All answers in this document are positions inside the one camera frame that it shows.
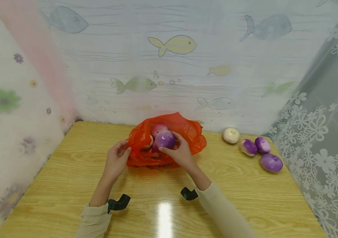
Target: blue fish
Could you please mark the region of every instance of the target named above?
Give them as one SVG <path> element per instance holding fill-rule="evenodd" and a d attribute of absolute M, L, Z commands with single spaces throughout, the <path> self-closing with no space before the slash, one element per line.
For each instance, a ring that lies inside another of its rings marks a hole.
<path fill-rule="evenodd" d="M 200 104 L 194 111 L 198 111 L 204 107 L 209 107 L 216 110 L 225 110 L 232 108 L 232 100 L 230 98 L 217 98 L 207 102 L 204 98 L 198 98 L 198 103 Z"/>
<path fill-rule="evenodd" d="M 51 13 L 49 18 L 47 18 L 43 12 L 41 12 L 41 14 L 48 25 L 52 25 L 58 30 L 70 34 L 79 33 L 88 26 L 86 20 L 70 8 L 64 6 L 54 8 L 54 11 Z"/>
<path fill-rule="evenodd" d="M 284 14 L 271 15 L 262 20 L 258 25 L 255 25 L 254 20 L 249 15 L 246 15 L 246 21 L 248 30 L 240 39 L 241 42 L 251 33 L 261 40 L 275 40 L 288 34 L 292 30 L 292 23 Z"/>

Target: green flower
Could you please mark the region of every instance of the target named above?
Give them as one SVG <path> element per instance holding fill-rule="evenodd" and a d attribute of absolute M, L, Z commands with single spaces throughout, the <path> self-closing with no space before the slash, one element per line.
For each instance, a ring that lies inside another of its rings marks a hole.
<path fill-rule="evenodd" d="M 19 97 L 14 90 L 0 89 L 0 113 L 11 113 L 15 110 L 21 97 Z"/>

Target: green fish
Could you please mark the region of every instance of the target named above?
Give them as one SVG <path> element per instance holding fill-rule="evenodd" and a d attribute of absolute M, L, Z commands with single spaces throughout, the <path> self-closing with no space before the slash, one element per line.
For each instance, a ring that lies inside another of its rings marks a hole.
<path fill-rule="evenodd" d="M 296 83 L 296 82 L 287 82 L 287 83 L 283 83 L 279 86 L 275 86 L 274 82 L 269 83 L 269 85 L 267 86 L 267 90 L 266 92 L 261 96 L 262 98 L 268 96 L 271 93 L 276 93 L 281 95 L 282 93 L 285 93 L 287 90 L 289 90 L 289 88 L 291 88 L 291 86 Z"/>
<path fill-rule="evenodd" d="M 126 85 L 116 78 L 111 78 L 111 82 L 111 87 L 117 88 L 118 92 L 116 94 L 118 95 L 124 93 L 127 89 L 138 93 L 146 93 L 157 87 L 149 78 L 139 76 L 133 77 Z"/>

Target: wood grain surface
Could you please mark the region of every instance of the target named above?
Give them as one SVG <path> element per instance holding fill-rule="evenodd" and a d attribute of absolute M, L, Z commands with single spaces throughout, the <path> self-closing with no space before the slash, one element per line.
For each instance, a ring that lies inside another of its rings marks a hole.
<path fill-rule="evenodd" d="M 0 238 L 73 237 L 83 205 L 96 188 L 107 150 L 128 137 L 133 126 L 77 122 L 61 142 L 11 215 Z M 326 237 L 286 166 L 278 174 L 228 145 L 221 134 L 204 132 L 207 147 L 194 158 L 261 238 Z M 242 139 L 254 136 L 241 135 Z M 273 153 L 279 155 L 274 145 Z M 131 197 L 114 211 L 105 237 L 222 237 L 198 200 L 186 201 L 193 189 L 182 168 L 126 168 L 111 198 Z"/>

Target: red plastic bag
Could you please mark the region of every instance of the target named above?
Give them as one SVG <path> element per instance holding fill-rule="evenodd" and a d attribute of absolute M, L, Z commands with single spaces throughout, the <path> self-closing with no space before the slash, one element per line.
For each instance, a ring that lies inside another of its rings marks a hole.
<path fill-rule="evenodd" d="M 129 134 L 127 148 L 131 147 L 132 151 L 127 161 L 128 167 L 178 167 L 177 163 L 169 155 L 161 151 L 152 153 L 151 150 L 141 150 L 144 145 L 149 145 L 151 142 L 151 129 L 157 123 L 164 123 L 168 127 L 168 130 L 182 135 L 189 143 L 192 155 L 201 152 L 206 147 L 206 138 L 201 134 L 202 126 L 199 122 L 187 120 L 178 112 L 148 118 L 137 125 Z M 176 140 L 176 147 L 179 147 L 178 140 Z"/>

